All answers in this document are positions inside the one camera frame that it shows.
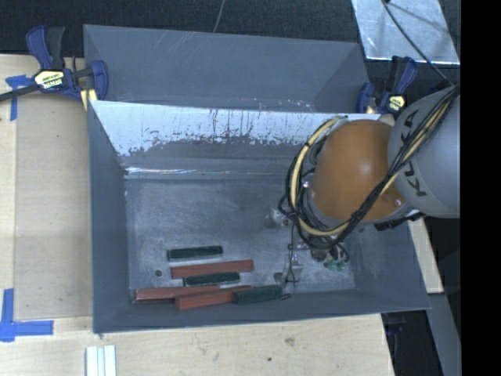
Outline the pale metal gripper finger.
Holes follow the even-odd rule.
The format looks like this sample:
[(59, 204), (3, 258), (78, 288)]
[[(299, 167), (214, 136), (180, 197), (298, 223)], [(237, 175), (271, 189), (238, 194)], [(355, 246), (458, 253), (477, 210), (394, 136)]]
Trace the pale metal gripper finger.
[(278, 209), (270, 208), (267, 214), (267, 227), (276, 228), (288, 225), (288, 218)]
[(281, 285), (283, 289), (295, 289), (301, 280), (303, 265), (296, 257), (286, 257), (283, 262), (283, 268), (274, 273), (274, 281)]

